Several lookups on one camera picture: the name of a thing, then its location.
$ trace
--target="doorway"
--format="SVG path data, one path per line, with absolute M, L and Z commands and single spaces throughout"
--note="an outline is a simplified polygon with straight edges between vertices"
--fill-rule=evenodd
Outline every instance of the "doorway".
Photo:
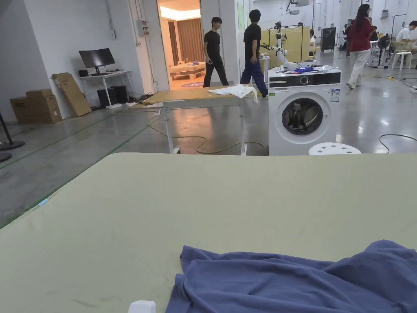
M 158 0 L 170 90 L 202 88 L 206 75 L 200 0 Z

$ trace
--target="sneaker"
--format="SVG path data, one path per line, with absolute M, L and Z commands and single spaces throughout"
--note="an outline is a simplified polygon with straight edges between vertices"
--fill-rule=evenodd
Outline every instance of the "sneaker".
M 355 89 L 356 87 L 354 83 L 351 83 L 349 81 L 346 83 L 346 85 L 349 87 L 349 89 Z

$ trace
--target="blue plaid pants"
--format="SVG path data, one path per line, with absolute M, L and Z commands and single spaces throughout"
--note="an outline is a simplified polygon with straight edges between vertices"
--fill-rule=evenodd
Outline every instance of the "blue plaid pants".
M 264 73 L 262 72 L 261 63 L 258 61 L 253 64 L 250 60 L 246 60 L 245 70 L 242 73 L 240 84 L 249 84 L 251 77 L 254 78 L 255 84 L 258 87 L 263 97 L 268 95 L 268 89 L 266 88 Z

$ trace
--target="washing machine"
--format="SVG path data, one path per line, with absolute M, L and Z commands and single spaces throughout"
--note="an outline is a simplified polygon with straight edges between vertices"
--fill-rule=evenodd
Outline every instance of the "washing machine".
M 308 155 L 316 144 L 335 142 L 341 77 L 337 69 L 269 70 L 269 155 Z

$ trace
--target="curtain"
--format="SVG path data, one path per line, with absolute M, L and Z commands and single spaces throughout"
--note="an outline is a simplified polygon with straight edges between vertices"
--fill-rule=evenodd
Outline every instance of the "curtain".
M 172 48 L 172 57 L 174 59 L 174 65 L 178 65 L 178 46 L 177 46 L 177 36 L 175 34 L 175 24 L 174 22 L 169 22 L 169 37 L 171 38 L 171 48 Z
M 182 60 L 204 62 L 201 19 L 178 21 Z

